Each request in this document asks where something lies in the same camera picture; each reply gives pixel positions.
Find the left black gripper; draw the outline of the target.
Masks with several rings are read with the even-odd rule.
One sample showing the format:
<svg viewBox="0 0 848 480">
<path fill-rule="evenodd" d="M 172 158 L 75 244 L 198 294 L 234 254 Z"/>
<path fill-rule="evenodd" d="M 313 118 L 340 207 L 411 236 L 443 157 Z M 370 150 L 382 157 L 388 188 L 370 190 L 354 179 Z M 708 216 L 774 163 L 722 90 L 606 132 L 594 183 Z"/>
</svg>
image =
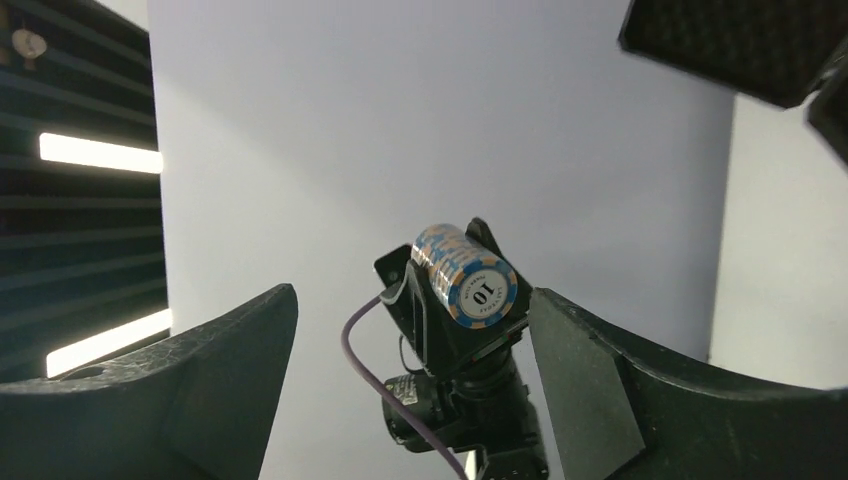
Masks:
<svg viewBox="0 0 848 480">
<path fill-rule="evenodd" d="M 456 323 L 437 299 L 426 270 L 411 259 L 412 244 L 403 244 L 375 260 L 373 267 L 385 289 L 380 300 L 427 374 L 450 379 L 502 347 L 519 340 L 527 325 L 532 292 L 530 283 L 505 258 L 489 225 L 473 218 L 460 228 L 502 259 L 517 273 L 515 303 L 500 322 L 483 329 L 467 329 Z"/>
</svg>

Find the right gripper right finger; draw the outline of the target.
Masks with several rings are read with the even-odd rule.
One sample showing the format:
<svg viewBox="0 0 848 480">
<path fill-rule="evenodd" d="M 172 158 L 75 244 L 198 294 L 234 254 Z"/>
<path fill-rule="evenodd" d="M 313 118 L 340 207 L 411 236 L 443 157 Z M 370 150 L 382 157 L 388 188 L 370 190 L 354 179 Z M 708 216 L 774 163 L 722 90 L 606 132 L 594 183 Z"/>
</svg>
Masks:
<svg viewBox="0 0 848 480">
<path fill-rule="evenodd" d="M 692 359 L 534 290 L 529 327 L 569 479 L 843 479 L 847 392 Z"/>
</svg>

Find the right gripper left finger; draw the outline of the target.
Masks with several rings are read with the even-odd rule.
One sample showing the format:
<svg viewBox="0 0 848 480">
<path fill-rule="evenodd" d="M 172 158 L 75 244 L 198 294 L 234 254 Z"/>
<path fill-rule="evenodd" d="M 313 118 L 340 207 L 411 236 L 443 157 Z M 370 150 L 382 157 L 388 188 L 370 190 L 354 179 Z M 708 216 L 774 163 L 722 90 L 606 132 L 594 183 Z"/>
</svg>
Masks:
<svg viewBox="0 0 848 480">
<path fill-rule="evenodd" d="M 1 387 L 5 479 L 255 479 L 298 320 L 289 284 L 157 343 Z"/>
</svg>

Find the poker chip stack back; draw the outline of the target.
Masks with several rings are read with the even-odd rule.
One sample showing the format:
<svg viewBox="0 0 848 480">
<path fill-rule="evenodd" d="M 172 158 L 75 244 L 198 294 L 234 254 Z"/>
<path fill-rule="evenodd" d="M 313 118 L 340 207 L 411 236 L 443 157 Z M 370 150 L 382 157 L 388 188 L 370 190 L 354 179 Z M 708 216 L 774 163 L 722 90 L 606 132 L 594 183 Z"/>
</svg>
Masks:
<svg viewBox="0 0 848 480">
<path fill-rule="evenodd" d="M 464 328 L 495 325 L 517 298 L 513 267 L 455 225 L 424 229 L 412 244 L 411 259 L 426 270 L 437 299 Z"/>
</svg>

